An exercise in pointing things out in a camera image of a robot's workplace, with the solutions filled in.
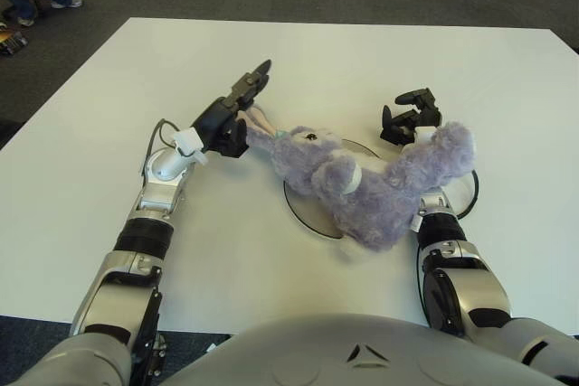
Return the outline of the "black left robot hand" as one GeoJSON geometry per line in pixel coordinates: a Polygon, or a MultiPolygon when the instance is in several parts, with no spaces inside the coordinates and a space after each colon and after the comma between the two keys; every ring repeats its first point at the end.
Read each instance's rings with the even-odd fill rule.
{"type": "Polygon", "coordinates": [[[266,60],[255,70],[246,72],[233,85],[230,94],[216,99],[193,122],[193,127],[203,142],[201,151],[214,151],[225,157],[239,158],[247,149],[247,127],[237,120],[238,113],[250,108],[254,99],[269,81],[271,60],[266,60]]]}

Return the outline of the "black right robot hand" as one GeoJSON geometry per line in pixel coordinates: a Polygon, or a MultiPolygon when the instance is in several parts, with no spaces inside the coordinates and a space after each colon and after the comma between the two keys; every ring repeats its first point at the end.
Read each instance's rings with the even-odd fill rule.
{"type": "Polygon", "coordinates": [[[382,132],[380,138],[395,146],[413,144],[419,127],[439,127],[441,112],[435,105],[435,97],[429,88],[416,89],[397,96],[398,106],[413,106],[395,117],[384,105],[382,112],[382,132]]]}

